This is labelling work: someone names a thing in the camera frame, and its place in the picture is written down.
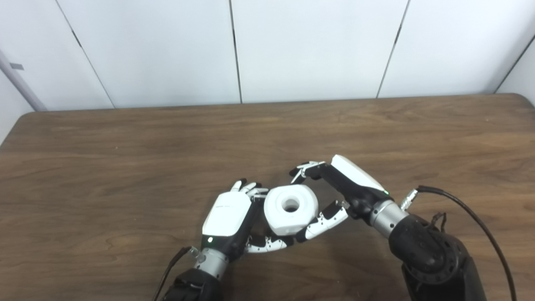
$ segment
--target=white robotic hand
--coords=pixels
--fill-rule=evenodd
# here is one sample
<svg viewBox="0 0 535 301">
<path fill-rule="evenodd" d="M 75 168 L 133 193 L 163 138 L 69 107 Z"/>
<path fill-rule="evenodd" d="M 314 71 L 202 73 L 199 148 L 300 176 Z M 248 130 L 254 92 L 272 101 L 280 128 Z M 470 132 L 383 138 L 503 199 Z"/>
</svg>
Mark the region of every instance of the white robotic hand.
<svg viewBox="0 0 535 301">
<path fill-rule="evenodd" d="M 202 227 L 201 249 L 221 252 L 233 261 L 243 254 L 250 230 L 269 189 L 241 179 L 220 194 Z"/>
</svg>

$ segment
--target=black wire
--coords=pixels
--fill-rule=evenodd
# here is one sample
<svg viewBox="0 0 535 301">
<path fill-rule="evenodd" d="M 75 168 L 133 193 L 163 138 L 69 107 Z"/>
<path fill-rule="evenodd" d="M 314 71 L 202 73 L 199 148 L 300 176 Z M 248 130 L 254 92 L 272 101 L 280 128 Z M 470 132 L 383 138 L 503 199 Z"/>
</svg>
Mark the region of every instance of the black wire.
<svg viewBox="0 0 535 301">
<path fill-rule="evenodd" d="M 160 294 L 160 292 L 162 291 L 162 287 L 164 286 L 165 284 L 165 280 L 167 279 L 167 276 L 169 275 L 169 272 L 171 271 L 171 269 L 173 268 L 173 266 L 177 263 L 177 261 L 182 257 L 184 256 L 184 254 L 186 254 L 189 249 L 191 249 L 192 247 L 183 247 L 180 249 L 180 251 L 178 251 L 178 253 L 171 259 L 171 261 L 169 262 L 169 265 L 167 266 L 167 268 L 165 269 L 165 272 L 164 272 L 164 275 L 162 276 L 162 280 L 160 280 L 160 284 L 158 285 L 158 289 L 156 290 L 156 292 L 154 293 L 154 296 L 152 297 L 152 301 L 156 301 L 158 299 L 158 295 Z"/>
<path fill-rule="evenodd" d="M 516 301 L 516 290 L 515 290 L 515 282 L 513 281 L 513 275 L 511 274 L 511 270 L 509 269 L 509 265 L 507 264 L 507 260 L 505 259 L 505 256 L 503 255 L 503 252 L 500 249 L 500 246 L 498 245 L 498 242 L 496 239 L 494 239 L 494 236 L 492 236 L 490 230 L 487 228 L 485 223 L 477 216 L 477 214 L 470 209 L 465 203 L 463 203 L 460 199 L 455 197 L 452 194 L 449 194 L 448 192 L 435 188 L 435 187 L 428 187 L 428 186 L 419 186 L 416 189 L 418 192 L 427 192 L 427 193 L 434 193 L 438 195 L 443 195 L 444 197 L 456 202 L 461 208 L 464 209 L 476 223 L 483 229 L 483 232 L 487 234 L 488 239 L 491 241 L 492 246 L 496 250 L 496 253 L 498 254 L 498 257 L 500 258 L 500 261 L 503 265 L 503 269 L 505 270 L 505 275 L 507 277 L 507 282 L 509 284 L 509 291 L 511 293 L 511 300 Z"/>
</svg>

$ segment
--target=wood grain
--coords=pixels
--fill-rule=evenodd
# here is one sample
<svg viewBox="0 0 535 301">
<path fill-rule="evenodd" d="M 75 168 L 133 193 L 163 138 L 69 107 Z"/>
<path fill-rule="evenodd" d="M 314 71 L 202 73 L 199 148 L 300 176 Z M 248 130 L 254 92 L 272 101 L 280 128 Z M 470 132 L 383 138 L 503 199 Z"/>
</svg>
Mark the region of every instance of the wood grain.
<svg viewBox="0 0 535 301">
<path fill-rule="evenodd" d="M 0 147 L 0 299 L 148 300 L 234 180 L 285 185 L 296 164 L 334 154 L 398 201 L 418 184 L 463 199 L 502 246 L 519 300 L 535 295 L 535 112 L 497 94 L 24 115 Z M 337 197 L 306 183 L 321 207 Z M 422 195 L 411 211 L 448 212 L 488 299 L 508 299 L 497 256 L 460 208 Z M 227 300 L 408 300 L 387 241 L 352 220 L 244 256 L 224 287 Z"/>
</svg>

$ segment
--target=white wall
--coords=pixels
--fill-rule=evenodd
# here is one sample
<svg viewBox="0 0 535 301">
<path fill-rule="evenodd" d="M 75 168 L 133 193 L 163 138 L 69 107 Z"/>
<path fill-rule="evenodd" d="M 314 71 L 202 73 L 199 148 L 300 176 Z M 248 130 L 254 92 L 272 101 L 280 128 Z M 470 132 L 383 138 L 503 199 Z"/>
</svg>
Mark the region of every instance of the white wall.
<svg viewBox="0 0 535 301">
<path fill-rule="evenodd" d="M 20 116 L 33 109 L 0 71 L 0 144 Z"/>
<path fill-rule="evenodd" d="M 55 1 L 0 0 L 0 50 L 46 109 L 112 108 Z"/>
<path fill-rule="evenodd" d="M 534 34 L 533 0 L 411 0 L 379 97 L 494 93 Z"/>
<path fill-rule="evenodd" d="M 406 0 L 233 0 L 244 103 L 376 97 Z"/>
<path fill-rule="evenodd" d="M 498 93 L 518 93 L 535 106 L 535 43 L 531 43 L 511 70 Z"/>
<path fill-rule="evenodd" d="M 117 108 L 240 103 L 228 0 L 60 0 Z"/>
</svg>

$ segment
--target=robotic hand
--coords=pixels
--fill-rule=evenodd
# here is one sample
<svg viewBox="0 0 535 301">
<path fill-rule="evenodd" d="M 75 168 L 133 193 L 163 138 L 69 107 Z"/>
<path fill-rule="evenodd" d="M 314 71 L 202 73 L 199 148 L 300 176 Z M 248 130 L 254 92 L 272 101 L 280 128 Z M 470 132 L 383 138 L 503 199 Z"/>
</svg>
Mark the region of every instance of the robotic hand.
<svg viewBox="0 0 535 301">
<path fill-rule="evenodd" d="M 437 193 L 433 191 L 437 189 L 421 186 L 413 190 L 400 208 L 375 179 L 340 155 L 331 164 L 304 163 L 290 175 L 293 184 L 307 177 L 323 178 L 342 193 L 349 216 L 364 220 L 388 239 L 390 251 L 403 262 L 413 301 L 486 300 L 472 257 L 458 239 L 444 232 L 445 217 L 439 231 L 434 224 L 442 215 L 429 223 L 406 212 L 419 191 Z"/>
<path fill-rule="evenodd" d="M 194 254 L 197 258 L 195 266 L 175 279 L 163 301 L 223 299 L 220 279 L 228 264 L 243 255 L 249 233 L 268 191 L 261 188 L 260 183 L 245 185 L 246 182 L 245 179 L 237 181 L 230 191 L 217 197 L 204 221 L 201 252 L 198 253 L 194 248 L 183 252 L 197 252 Z M 174 258 L 170 267 L 180 257 Z M 157 300 L 170 267 L 153 300 Z"/>
</svg>

